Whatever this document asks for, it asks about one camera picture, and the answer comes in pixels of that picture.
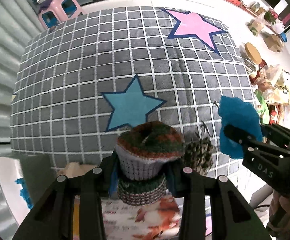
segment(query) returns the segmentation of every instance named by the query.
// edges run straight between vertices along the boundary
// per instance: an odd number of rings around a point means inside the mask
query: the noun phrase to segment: teal star
[[[125,125],[135,127],[145,123],[147,116],[166,102],[166,100],[145,95],[137,75],[124,92],[106,92],[102,95],[113,108],[106,131]]]

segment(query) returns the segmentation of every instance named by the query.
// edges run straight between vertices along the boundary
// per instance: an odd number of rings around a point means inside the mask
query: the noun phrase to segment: knit hat
[[[131,180],[155,177],[164,163],[184,153],[182,136],[162,122],[147,122],[122,133],[115,147],[124,175]]]
[[[120,176],[118,181],[118,197],[126,204],[144,206],[156,202],[166,194],[166,179],[159,174],[153,179],[136,181]]]

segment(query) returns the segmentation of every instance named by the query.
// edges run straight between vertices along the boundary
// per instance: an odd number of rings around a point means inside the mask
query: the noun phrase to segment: dark blue star outline
[[[196,34],[175,35],[175,32],[177,31],[177,29],[178,29],[178,27],[179,27],[181,21],[178,20],[178,19],[177,19],[175,16],[173,16],[172,14],[170,14],[166,9],[164,9],[164,8],[160,8],[160,9],[161,9],[162,11],[166,12],[168,15],[170,15],[173,19],[175,19],[175,20],[177,21],[176,24],[174,25],[174,28],[171,30],[170,34],[168,35],[168,37],[167,37],[168,39],[175,39],[175,38],[192,38],[192,37],[195,37],[195,38],[198,38],[198,39],[199,39],[203,44],[205,44],[205,45],[206,45],[208,48],[210,48],[212,51],[214,51],[214,52],[217,53],[218,55],[221,55],[220,52],[218,51],[217,47],[216,47],[216,44],[215,44],[214,39],[213,39],[213,35],[215,35],[215,34],[226,33],[227,31],[221,29],[221,30],[218,31],[218,32],[212,32],[212,33],[209,33],[209,36],[210,36],[210,38],[211,38],[211,41],[212,41],[212,43],[213,43],[213,45],[214,45],[214,47],[215,47],[215,49],[213,49],[211,46],[209,46],[207,43],[205,43],[203,40],[201,40],[200,37],[198,37]],[[183,14],[189,14],[189,13],[191,13],[191,12],[188,11],[188,12],[180,12],[180,13],[183,13]],[[207,22],[208,24],[213,25],[213,26],[215,26],[215,27],[217,27],[217,28],[220,29],[220,27],[218,27],[218,26],[216,26],[216,25],[214,25],[214,24],[208,22],[207,20],[205,20],[204,17],[203,17],[202,15],[200,15],[200,14],[198,14],[198,15],[202,18],[202,20],[203,20],[204,22]]]
[[[108,123],[107,123],[107,127],[106,127],[106,130],[105,130],[106,132],[114,131],[114,130],[116,130],[116,129],[120,128],[120,127],[123,127],[123,126],[125,126],[125,125],[128,125],[128,126],[130,126],[130,127],[132,128],[132,126],[131,126],[129,123],[124,123],[124,124],[122,124],[122,125],[120,125],[120,126],[116,126],[116,127],[113,127],[113,128],[111,128],[111,129],[108,130],[109,124],[110,124],[110,122],[111,122],[111,120],[112,120],[112,116],[114,115],[115,108],[114,108],[113,105],[110,103],[110,101],[107,99],[106,94],[124,94],[124,93],[126,93],[126,91],[127,91],[128,88],[131,86],[131,84],[134,82],[135,79],[138,80],[138,82],[139,82],[139,84],[140,84],[141,91],[142,91],[144,97],[154,98],[154,99],[158,99],[158,100],[161,100],[161,101],[162,101],[162,102],[161,102],[157,107],[153,108],[152,110],[150,110],[150,111],[146,114],[146,122],[148,121],[148,115],[149,115],[150,113],[154,112],[157,108],[159,108],[160,106],[162,106],[163,104],[165,104],[165,103],[167,102],[167,100],[164,100],[164,99],[160,99],[160,98],[156,98],[156,97],[152,97],[152,96],[148,96],[148,95],[146,95],[146,94],[144,93],[144,89],[143,89],[143,86],[142,86],[142,84],[141,84],[141,82],[140,82],[140,80],[139,80],[139,77],[138,77],[138,75],[136,74],[136,75],[133,77],[133,79],[130,81],[130,83],[128,84],[128,86],[126,87],[126,89],[125,89],[123,92],[101,92],[101,94],[104,96],[105,100],[109,103],[109,105],[110,105],[111,108],[112,108],[112,113],[111,113],[111,115],[110,115],[110,117],[109,117],[109,120],[108,120]]]

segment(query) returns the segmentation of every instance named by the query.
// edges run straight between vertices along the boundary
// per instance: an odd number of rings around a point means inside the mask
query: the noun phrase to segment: pink star
[[[193,37],[196,36],[202,42],[204,42],[207,46],[209,46],[215,52],[218,52],[212,35],[224,33],[226,31],[210,24],[209,22],[204,21],[203,17],[201,17],[197,13],[193,12],[175,12],[172,10],[164,10],[173,18],[179,21],[179,25],[176,24],[174,26],[174,33],[170,33],[170,38],[177,38],[179,37]]]

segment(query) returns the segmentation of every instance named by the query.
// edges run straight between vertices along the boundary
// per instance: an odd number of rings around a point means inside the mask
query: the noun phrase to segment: checkered tablecloth
[[[220,21],[205,20],[227,30]],[[112,112],[101,92],[123,91],[138,74],[144,93],[167,102],[149,115],[190,140],[204,121],[219,145],[214,101],[234,96],[253,104],[239,49],[229,33],[214,35],[220,55],[196,38],[167,39],[176,20],[160,8],[127,7],[80,16],[29,42],[12,103],[11,145],[48,153],[55,170],[68,162],[99,164],[127,128],[105,132]],[[239,173],[241,163],[213,155],[210,177]]]

